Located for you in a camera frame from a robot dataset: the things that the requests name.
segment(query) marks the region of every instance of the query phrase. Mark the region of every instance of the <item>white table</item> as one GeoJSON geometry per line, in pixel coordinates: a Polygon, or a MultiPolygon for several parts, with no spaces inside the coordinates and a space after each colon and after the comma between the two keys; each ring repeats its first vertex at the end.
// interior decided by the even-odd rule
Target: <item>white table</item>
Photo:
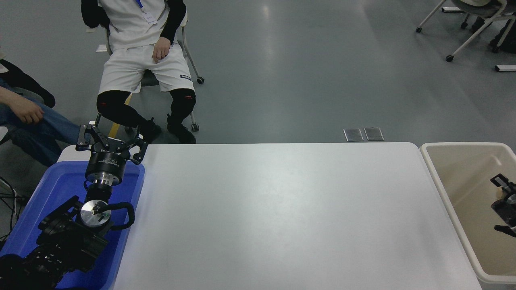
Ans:
{"type": "Polygon", "coordinates": [[[413,144],[151,145],[143,164],[114,289],[480,290],[413,144]]]}

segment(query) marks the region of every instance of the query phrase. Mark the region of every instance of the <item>cable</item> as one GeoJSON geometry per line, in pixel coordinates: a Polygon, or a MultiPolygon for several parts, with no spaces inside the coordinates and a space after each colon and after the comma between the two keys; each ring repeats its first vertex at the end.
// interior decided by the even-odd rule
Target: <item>cable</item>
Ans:
{"type": "Polygon", "coordinates": [[[9,233],[7,233],[6,235],[3,235],[0,237],[0,243],[4,244],[5,243],[5,240],[7,239],[7,237],[9,237],[9,235],[12,233],[12,230],[14,228],[14,225],[13,225],[13,219],[16,218],[16,221],[18,221],[18,219],[20,218],[20,212],[21,212],[21,209],[22,207],[24,206],[25,204],[25,197],[19,197],[16,190],[4,179],[0,176],[0,181],[2,181],[2,183],[4,183],[5,185],[7,185],[10,189],[11,189],[11,195],[9,194],[0,194],[0,200],[11,210],[11,218],[10,218],[10,221],[9,221],[9,233]],[[9,205],[9,203],[7,203],[4,199],[11,199],[12,198],[12,207],[9,205]],[[20,201],[21,205],[19,207],[17,207],[17,201],[20,201]]]}

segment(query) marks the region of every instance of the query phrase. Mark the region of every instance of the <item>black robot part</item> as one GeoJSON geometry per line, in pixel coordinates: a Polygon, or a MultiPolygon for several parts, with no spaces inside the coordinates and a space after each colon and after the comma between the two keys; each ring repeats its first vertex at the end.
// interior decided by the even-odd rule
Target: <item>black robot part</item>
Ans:
{"type": "Polygon", "coordinates": [[[495,225],[494,229],[516,237],[516,185],[501,173],[490,179],[497,187],[502,188],[504,196],[493,202],[491,208],[500,216],[506,225],[495,225]]]}
{"type": "Polygon", "coordinates": [[[128,142],[106,138],[98,128],[100,117],[99,114],[94,122],[81,125],[75,147],[77,151],[91,151],[85,177],[92,184],[87,188],[85,203],[74,196],[47,215],[38,225],[42,231],[36,241],[38,247],[27,257],[0,257],[0,290],[54,289],[67,272],[92,269],[108,243],[104,236],[109,230],[123,230],[134,223],[132,204],[109,204],[109,198],[112,186],[122,182],[127,160],[140,164],[148,144],[138,137],[139,128],[136,137],[128,142]],[[140,150],[131,156],[129,150],[133,147],[140,150]],[[87,208],[85,204],[90,202],[97,206],[87,208]],[[108,218],[100,227],[93,227],[80,218],[81,211],[106,217],[110,216],[108,211],[123,208],[127,209],[129,221],[122,225],[113,225],[108,218]]]}
{"type": "Polygon", "coordinates": [[[41,221],[38,247],[26,258],[11,254],[0,259],[0,289],[53,289],[67,272],[93,268],[107,246],[104,236],[112,222],[98,233],[75,222],[83,205],[78,200],[73,196],[41,221]]]}
{"type": "Polygon", "coordinates": [[[107,185],[115,186],[122,182],[126,162],[127,160],[117,153],[95,152],[91,154],[84,175],[89,182],[105,180],[107,185]]]}

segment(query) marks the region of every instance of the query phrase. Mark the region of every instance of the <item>knee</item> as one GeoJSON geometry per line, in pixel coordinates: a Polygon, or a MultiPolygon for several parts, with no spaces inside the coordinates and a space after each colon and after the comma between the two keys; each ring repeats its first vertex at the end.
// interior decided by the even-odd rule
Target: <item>knee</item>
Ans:
{"type": "Polygon", "coordinates": [[[196,102],[195,92],[192,89],[175,89],[170,91],[174,101],[193,103],[196,102]]]}
{"type": "Polygon", "coordinates": [[[101,114],[111,111],[114,106],[121,105],[129,96],[129,92],[125,91],[106,91],[97,96],[97,110],[101,114]]]}

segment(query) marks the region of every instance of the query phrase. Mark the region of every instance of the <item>beige plastic bin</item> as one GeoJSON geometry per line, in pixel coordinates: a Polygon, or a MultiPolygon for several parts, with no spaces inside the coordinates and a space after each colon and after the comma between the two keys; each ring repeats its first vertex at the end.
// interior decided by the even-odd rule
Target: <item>beige plastic bin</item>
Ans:
{"type": "Polygon", "coordinates": [[[420,148],[433,181],[477,277],[487,283],[516,284],[516,238],[497,232],[504,224],[491,209],[502,173],[516,183],[516,155],[505,144],[427,143],[420,148]]]}

